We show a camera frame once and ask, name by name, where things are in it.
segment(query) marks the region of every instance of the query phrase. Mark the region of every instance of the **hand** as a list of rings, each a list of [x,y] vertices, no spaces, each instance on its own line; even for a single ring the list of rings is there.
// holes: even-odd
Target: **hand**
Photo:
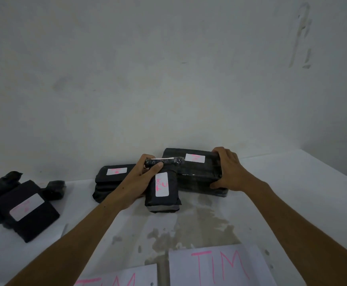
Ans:
[[[151,178],[153,178],[163,167],[163,163],[160,162],[147,170],[144,167],[144,162],[148,158],[155,157],[149,154],[143,154],[120,185],[106,197],[106,199],[114,199],[119,203],[121,208],[120,210],[124,210],[131,206],[134,201],[142,195]]]
[[[261,182],[240,164],[237,154],[230,149],[217,147],[212,151],[220,155],[222,178],[210,184],[211,189],[226,187],[232,191],[246,191],[252,183]]]

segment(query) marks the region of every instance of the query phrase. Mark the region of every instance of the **white label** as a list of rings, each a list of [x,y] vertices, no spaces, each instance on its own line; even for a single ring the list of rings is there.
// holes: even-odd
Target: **white label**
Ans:
[[[167,197],[170,195],[167,173],[157,173],[155,175],[155,189],[157,197]]]
[[[205,163],[205,156],[200,156],[198,154],[186,154],[185,160],[187,162],[200,162]]]
[[[106,175],[118,175],[120,173],[127,173],[127,168],[108,168]]]
[[[10,210],[9,214],[13,217],[13,219],[19,221],[24,216],[28,215],[31,211],[42,205],[44,202],[44,199],[41,198],[39,194],[34,194],[30,198],[26,199],[18,206]]]

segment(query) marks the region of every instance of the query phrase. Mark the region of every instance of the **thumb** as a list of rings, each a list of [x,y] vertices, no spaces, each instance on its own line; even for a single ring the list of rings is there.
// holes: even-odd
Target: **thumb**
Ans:
[[[223,180],[222,180],[222,178],[220,178],[217,182],[211,183],[211,184],[209,185],[209,187],[210,187],[211,189],[218,189],[219,187],[223,187],[223,186],[222,186],[222,183],[223,183]]]
[[[148,172],[143,174],[143,176],[145,176],[148,180],[150,180],[151,178],[154,177],[154,175],[156,175],[163,168],[163,165],[164,164],[162,162],[155,164],[152,168],[148,170]]]

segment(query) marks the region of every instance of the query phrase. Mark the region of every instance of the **forearm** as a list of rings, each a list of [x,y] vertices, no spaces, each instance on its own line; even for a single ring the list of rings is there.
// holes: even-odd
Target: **forearm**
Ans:
[[[347,250],[283,202],[267,183],[246,190],[306,284],[347,285]]]
[[[121,207],[111,194],[70,232],[22,269],[7,286],[74,285]]]

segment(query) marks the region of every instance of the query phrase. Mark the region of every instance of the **table surface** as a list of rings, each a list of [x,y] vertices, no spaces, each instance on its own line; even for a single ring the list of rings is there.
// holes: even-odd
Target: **table surface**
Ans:
[[[248,171],[303,217],[347,248],[347,177],[302,150],[245,158]],[[52,202],[71,230],[97,203],[94,180],[67,182],[65,197]],[[180,192],[173,214],[150,213],[144,200],[120,212],[81,276],[158,264],[159,286],[169,285],[168,251],[236,243],[257,244],[278,286],[305,285],[273,232],[241,192],[226,198]]]

